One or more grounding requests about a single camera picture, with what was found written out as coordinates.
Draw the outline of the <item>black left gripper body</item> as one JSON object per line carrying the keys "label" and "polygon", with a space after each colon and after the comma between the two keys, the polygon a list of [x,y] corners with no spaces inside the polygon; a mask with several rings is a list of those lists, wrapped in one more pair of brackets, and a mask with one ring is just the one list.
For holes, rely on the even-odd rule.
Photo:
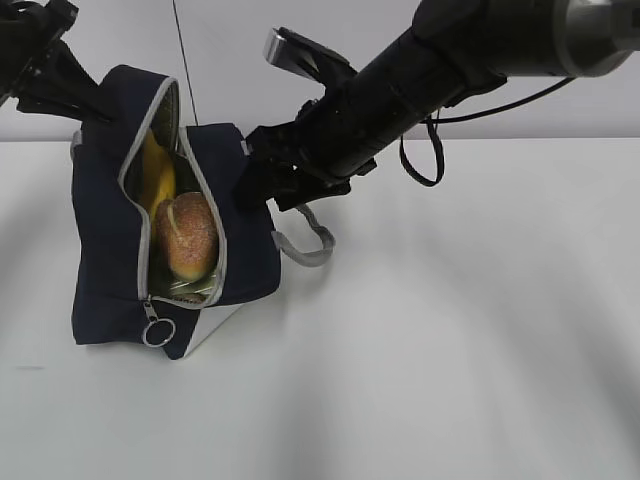
{"label": "black left gripper body", "polygon": [[69,46],[58,40],[26,69],[14,97],[21,113],[77,120],[75,100],[100,97],[100,92]]}

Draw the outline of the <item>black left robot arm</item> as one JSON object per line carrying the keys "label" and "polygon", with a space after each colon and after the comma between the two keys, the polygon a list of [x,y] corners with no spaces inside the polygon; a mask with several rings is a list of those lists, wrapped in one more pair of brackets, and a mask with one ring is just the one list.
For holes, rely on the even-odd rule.
{"label": "black left robot arm", "polygon": [[79,9],[65,0],[1,3],[1,101],[27,114],[110,123],[117,110],[63,41]]}

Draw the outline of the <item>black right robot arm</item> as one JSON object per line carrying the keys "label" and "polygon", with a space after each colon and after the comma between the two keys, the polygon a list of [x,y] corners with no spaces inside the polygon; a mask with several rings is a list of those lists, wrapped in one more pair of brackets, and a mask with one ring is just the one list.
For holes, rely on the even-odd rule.
{"label": "black right robot arm", "polygon": [[234,189],[253,209],[289,210],[347,194],[375,156],[434,112],[490,93],[511,77],[609,74],[639,49],[635,1],[423,1],[408,29],[363,69],[290,29],[265,47],[273,66],[323,85],[296,118],[260,126]]}

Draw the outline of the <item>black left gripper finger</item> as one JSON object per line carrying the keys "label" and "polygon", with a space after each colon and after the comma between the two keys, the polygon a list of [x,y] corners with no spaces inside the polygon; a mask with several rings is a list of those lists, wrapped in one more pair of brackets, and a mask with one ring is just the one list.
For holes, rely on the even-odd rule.
{"label": "black left gripper finger", "polygon": [[106,124],[113,121],[113,105],[105,97],[76,99],[75,110],[75,118],[79,121],[94,120]]}

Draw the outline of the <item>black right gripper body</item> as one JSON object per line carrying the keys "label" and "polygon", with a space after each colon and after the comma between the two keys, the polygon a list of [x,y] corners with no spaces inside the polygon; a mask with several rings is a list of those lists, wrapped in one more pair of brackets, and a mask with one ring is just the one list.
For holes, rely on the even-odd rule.
{"label": "black right gripper body", "polygon": [[351,178],[377,167],[375,155],[353,147],[350,117],[326,100],[309,100],[296,118],[258,126],[247,137],[248,164],[233,190],[237,206],[257,209],[273,199],[284,212],[344,196]]}

